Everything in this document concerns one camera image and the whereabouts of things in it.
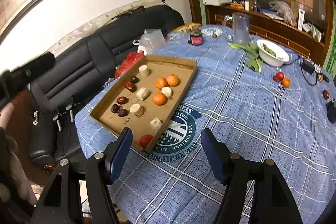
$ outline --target bottle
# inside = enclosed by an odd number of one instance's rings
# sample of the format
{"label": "bottle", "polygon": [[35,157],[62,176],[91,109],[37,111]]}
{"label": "bottle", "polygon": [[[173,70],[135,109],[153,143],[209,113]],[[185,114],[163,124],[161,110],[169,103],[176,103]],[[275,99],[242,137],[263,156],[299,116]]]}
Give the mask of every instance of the bottle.
{"label": "bottle", "polygon": [[298,17],[298,22],[297,22],[297,28],[298,30],[302,31],[302,26],[303,26],[303,21],[305,19],[305,10],[303,7],[303,4],[299,4],[299,17]]}
{"label": "bottle", "polygon": [[257,8],[257,0],[253,0],[254,1],[254,5],[253,5],[253,11],[257,12],[258,8]]}
{"label": "bottle", "polygon": [[245,0],[244,1],[245,3],[245,11],[249,11],[250,10],[250,2],[249,2],[249,0]]}
{"label": "bottle", "polygon": [[190,39],[188,40],[189,44],[192,45],[202,45],[203,44],[203,35],[200,31],[199,26],[193,26],[190,33]]}

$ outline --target white bowl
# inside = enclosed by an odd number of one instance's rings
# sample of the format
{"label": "white bowl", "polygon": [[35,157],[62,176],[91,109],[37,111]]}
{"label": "white bowl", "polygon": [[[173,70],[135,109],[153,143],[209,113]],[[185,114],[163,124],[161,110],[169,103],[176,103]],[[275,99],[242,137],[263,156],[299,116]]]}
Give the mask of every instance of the white bowl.
{"label": "white bowl", "polygon": [[[277,56],[273,56],[272,54],[265,51],[263,46],[264,44],[266,44],[266,47],[268,47],[270,50],[274,51]],[[277,44],[266,39],[258,39],[257,45],[259,47],[259,55],[261,59],[268,65],[273,67],[280,67],[284,62],[289,61],[288,54]]]}

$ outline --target plastic bag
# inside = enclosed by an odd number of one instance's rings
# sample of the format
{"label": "plastic bag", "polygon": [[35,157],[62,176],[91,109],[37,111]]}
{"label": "plastic bag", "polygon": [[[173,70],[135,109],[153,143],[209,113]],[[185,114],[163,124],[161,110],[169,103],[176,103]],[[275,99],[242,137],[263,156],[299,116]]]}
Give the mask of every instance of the plastic bag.
{"label": "plastic bag", "polygon": [[158,48],[166,44],[161,30],[145,29],[139,39],[139,45],[145,47],[148,54],[152,54]]}
{"label": "plastic bag", "polygon": [[289,8],[286,2],[281,0],[274,0],[269,3],[269,6],[275,9],[278,14],[284,18],[285,23],[293,27],[297,26],[296,18],[294,17],[291,8]]}
{"label": "plastic bag", "polygon": [[82,26],[76,28],[70,35],[72,37],[78,37],[78,38],[88,37],[98,29],[99,27],[97,26],[97,23],[89,21],[84,23]]}
{"label": "plastic bag", "polygon": [[115,77],[119,77],[127,72],[138,60],[143,57],[143,52],[130,52],[121,65],[115,70]]}
{"label": "plastic bag", "polygon": [[184,35],[185,35],[184,32],[170,32],[167,34],[167,37],[165,39],[166,43],[179,40]]}

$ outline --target green vegetable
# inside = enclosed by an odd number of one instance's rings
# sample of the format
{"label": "green vegetable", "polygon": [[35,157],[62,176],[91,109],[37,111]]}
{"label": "green vegetable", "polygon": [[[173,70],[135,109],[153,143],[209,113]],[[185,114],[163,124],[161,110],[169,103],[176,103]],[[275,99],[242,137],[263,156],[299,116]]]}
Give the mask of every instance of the green vegetable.
{"label": "green vegetable", "polygon": [[277,55],[275,54],[275,52],[272,51],[270,48],[268,48],[268,47],[266,46],[266,44],[263,44],[263,45],[264,45],[264,50],[265,50],[266,52],[268,52],[269,54],[272,54],[273,56],[277,57]]}
{"label": "green vegetable", "polygon": [[261,72],[261,65],[263,61],[260,57],[255,60],[246,61],[246,65],[252,69],[254,72]]}
{"label": "green vegetable", "polygon": [[246,65],[254,72],[261,72],[261,65],[263,61],[259,57],[259,48],[256,44],[254,44],[253,42],[249,42],[248,46],[232,43],[228,43],[228,45],[234,49],[244,50],[247,57],[251,59],[246,62]]}
{"label": "green vegetable", "polygon": [[249,42],[248,46],[239,45],[239,44],[232,44],[232,43],[229,43],[229,42],[228,42],[228,45],[231,48],[234,48],[234,49],[237,49],[237,50],[244,50],[249,59],[255,60],[259,56],[258,46],[256,44],[253,44],[253,42]]}

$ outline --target glass pitcher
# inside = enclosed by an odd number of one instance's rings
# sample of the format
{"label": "glass pitcher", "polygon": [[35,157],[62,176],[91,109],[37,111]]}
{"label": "glass pitcher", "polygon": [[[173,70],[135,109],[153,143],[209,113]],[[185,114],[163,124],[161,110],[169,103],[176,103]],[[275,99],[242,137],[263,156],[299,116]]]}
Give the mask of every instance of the glass pitcher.
{"label": "glass pitcher", "polygon": [[[224,34],[228,42],[240,45],[248,45],[250,37],[249,15],[244,13],[232,13],[232,16],[225,16],[223,21]],[[226,33],[226,22],[232,20],[233,36]]]}

